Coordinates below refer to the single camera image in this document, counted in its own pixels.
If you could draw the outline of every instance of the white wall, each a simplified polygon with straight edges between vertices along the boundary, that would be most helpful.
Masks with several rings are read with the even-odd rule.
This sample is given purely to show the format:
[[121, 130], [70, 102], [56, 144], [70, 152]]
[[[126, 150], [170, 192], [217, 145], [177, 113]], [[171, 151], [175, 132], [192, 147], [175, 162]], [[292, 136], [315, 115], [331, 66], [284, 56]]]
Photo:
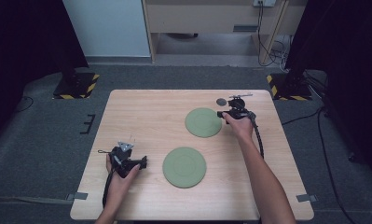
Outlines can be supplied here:
[[63, 0], [86, 56], [150, 57], [141, 0]]

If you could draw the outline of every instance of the desk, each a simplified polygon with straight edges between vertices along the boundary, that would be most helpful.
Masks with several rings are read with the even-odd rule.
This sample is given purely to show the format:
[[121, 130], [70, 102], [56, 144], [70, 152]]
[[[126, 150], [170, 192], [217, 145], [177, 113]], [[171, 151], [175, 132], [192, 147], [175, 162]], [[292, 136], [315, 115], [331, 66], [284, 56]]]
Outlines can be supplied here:
[[[264, 7], [261, 40], [271, 50], [276, 35], [293, 35], [308, 0], [276, 0]], [[143, 0], [151, 58], [155, 61], [160, 33], [231, 34], [234, 26], [258, 27], [259, 7], [253, 0]], [[253, 34], [258, 48], [256, 30]], [[269, 56], [261, 50], [260, 61]]]
[[[96, 219], [102, 212], [102, 197], [107, 171], [105, 154], [119, 140], [133, 142], [131, 158], [148, 158], [121, 205], [120, 220], [252, 220], [259, 214], [251, 191], [241, 150], [229, 125], [209, 138], [188, 132], [186, 115], [193, 109], [219, 106], [216, 99], [252, 93], [242, 99], [256, 113], [256, 122], [265, 149], [265, 160], [282, 182], [296, 219], [313, 218], [309, 202], [299, 203], [305, 194], [299, 172], [268, 91], [208, 90], [118, 90], [112, 91], [97, 132], [78, 192], [87, 200], [75, 200], [73, 219]], [[177, 147], [193, 147], [206, 160], [202, 181], [190, 189], [171, 185], [162, 173], [166, 155]]]

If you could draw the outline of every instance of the human arm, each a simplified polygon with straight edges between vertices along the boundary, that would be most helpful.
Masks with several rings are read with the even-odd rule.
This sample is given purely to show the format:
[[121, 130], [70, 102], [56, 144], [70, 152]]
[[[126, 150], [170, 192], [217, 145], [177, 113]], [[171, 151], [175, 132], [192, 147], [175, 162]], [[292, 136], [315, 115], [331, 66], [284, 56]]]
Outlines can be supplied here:
[[296, 223], [281, 183], [255, 146], [252, 122], [248, 118], [234, 119], [227, 113], [223, 113], [223, 118], [232, 127], [241, 147], [262, 223]]
[[[108, 155], [106, 156], [106, 168], [107, 171], [111, 170], [111, 162]], [[118, 209], [128, 193], [133, 179], [139, 172], [139, 168], [140, 165], [134, 166], [125, 178], [119, 176], [117, 172], [113, 173], [109, 190], [107, 191], [106, 205], [96, 220], [96, 224], [111, 224], [115, 221]]]

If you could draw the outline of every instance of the gray floor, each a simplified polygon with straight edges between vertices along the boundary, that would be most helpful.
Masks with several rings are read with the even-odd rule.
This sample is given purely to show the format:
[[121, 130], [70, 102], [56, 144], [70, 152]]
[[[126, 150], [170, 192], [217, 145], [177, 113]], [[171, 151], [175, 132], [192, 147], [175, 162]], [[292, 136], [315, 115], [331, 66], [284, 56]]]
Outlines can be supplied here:
[[[287, 39], [278, 40], [287, 43]], [[275, 49], [284, 51], [280, 43]], [[113, 88], [269, 90], [266, 75], [281, 72], [277, 63], [260, 66], [248, 35], [163, 35], [154, 63], [92, 64], [90, 69], [102, 76], [89, 99], [52, 100], [61, 75], [37, 80], [25, 89], [34, 103], [15, 113], [0, 136], [0, 197], [63, 199], [76, 192]], [[25, 98], [20, 109], [30, 104]], [[309, 115], [323, 105], [316, 95], [311, 101], [274, 104], [282, 122]], [[90, 119], [87, 114], [97, 115], [96, 125], [90, 134], [82, 135], [83, 122]], [[366, 164], [347, 161], [349, 150], [329, 118], [321, 116], [321, 125], [339, 199], [356, 223], [372, 224], [372, 172]], [[300, 223], [350, 223], [338, 207], [329, 180], [317, 117], [283, 128], [307, 192], [319, 198], [312, 204], [314, 219]], [[84, 223], [73, 221], [70, 209], [71, 205], [60, 204], [0, 203], [0, 223]]]

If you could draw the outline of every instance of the green disc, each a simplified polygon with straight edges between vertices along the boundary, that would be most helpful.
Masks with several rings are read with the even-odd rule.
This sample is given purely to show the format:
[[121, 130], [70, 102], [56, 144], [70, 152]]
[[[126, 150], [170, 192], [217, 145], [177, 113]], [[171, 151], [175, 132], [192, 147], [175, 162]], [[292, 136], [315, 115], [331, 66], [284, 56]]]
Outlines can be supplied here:
[[178, 147], [166, 156], [162, 169], [171, 184], [187, 189], [196, 186], [203, 179], [206, 161], [196, 149]]
[[209, 108], [197, 108], [186, 116], [186, 128], [198, 137], [211, 137], [221, 129], [221, 119]]

